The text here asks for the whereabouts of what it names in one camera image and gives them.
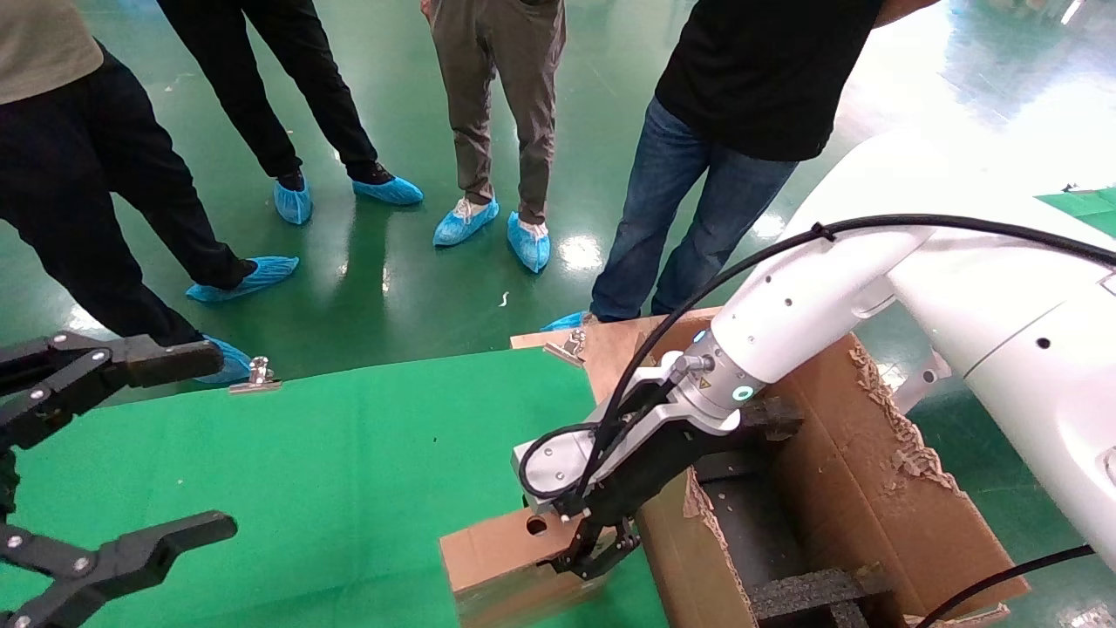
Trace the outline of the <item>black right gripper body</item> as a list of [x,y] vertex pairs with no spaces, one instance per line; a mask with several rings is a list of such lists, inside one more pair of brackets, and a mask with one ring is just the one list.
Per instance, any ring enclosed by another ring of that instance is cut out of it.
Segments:
[[590,521],[613,526],[620,518],[633,516],[695,461],[741,445],[740,424],[727,433],[708,433],[690,421],[667,421],[616,468],[594,481],[585,497],[567,497],[567,516],[583,515],[583,510],[589,509]]

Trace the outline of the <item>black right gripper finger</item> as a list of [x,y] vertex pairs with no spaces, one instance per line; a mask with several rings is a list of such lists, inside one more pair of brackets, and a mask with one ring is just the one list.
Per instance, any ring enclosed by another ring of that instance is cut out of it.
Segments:
[[638,549],[642,543],[633,516],[620,518],[617,525],[615,525],[615,533],[614,543],[610,545],[609,551],[606,552],[609,559],[625,559],[626,555]]
[[557,574],[574,573],[583,581],[610,573],[610,526],[598,523],[578,523],[568,548],[551,560]]

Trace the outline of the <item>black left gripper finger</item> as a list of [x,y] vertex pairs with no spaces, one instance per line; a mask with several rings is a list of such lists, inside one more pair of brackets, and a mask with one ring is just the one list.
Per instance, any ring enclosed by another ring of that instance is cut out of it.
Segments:
[[212,342],[163,347],[147,335],[95,339],[59,332],[4,346],[1,446],[31,450],[122,389],[204,377],[223,363]]
[[235,537],[234,516],[208,510],[83,549],[3,522],[3,563],[51,580],[44,593],[3,611],[4,627],[79,627],[105,603],[163,584],[180,555]]

